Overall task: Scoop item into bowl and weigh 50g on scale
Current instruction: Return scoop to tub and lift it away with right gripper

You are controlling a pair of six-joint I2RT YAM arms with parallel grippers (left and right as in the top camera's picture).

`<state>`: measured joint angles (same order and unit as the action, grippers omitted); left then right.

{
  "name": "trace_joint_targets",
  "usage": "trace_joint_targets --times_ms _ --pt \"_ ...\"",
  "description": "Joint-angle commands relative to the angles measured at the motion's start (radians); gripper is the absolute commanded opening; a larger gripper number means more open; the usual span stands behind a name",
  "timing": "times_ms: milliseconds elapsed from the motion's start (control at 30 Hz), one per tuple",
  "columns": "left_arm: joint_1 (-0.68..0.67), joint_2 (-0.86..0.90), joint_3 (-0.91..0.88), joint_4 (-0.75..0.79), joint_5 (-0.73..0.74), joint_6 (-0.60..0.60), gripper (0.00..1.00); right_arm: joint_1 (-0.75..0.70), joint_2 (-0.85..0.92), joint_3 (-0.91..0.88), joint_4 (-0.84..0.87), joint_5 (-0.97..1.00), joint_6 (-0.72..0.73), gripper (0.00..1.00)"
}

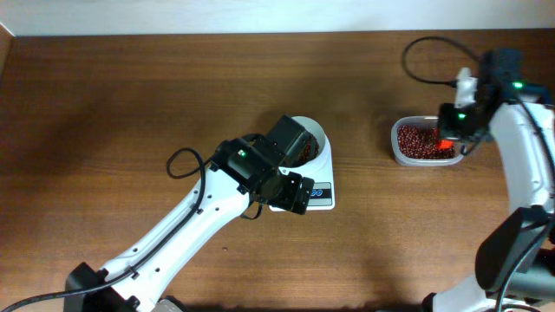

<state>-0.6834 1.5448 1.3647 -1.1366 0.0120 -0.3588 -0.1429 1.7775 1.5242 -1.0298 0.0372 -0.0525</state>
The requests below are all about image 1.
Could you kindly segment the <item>orange measuring scoop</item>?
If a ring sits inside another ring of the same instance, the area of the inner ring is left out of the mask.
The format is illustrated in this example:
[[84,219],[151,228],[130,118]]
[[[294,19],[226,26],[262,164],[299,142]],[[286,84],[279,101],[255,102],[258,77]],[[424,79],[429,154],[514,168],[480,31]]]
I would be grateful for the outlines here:
[[440,137],[440,129],[437,127],[434,130],[434,143],[437,150],[449,150],[454,147],[454,143],[451,140],[445,140]]

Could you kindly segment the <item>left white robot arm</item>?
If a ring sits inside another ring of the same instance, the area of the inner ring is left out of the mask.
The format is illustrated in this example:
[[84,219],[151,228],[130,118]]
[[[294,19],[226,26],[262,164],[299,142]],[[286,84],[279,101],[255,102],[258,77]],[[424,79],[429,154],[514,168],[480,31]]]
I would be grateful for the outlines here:
[[323,129],[302,116],[222,142],[194,188],[146,236],[98,271],[82,263],[70,273],[66,288],[77,293],[64,310],[179,311],[163,294],[200,248],[252,204],[304,215],[327,153]]

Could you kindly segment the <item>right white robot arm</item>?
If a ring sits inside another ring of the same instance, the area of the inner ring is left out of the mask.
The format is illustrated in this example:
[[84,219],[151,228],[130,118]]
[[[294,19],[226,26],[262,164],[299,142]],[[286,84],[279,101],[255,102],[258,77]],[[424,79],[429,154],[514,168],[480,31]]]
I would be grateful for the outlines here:
[[479,72],[457,78],[453,103],[441,105],[444,140],[497,144],[510,215],[480,245],[474,273],[455,287],[429,294],[424,311],[536,311],[554,300],[554,112],[546,88],[521,79],[515,49],[487,51]]

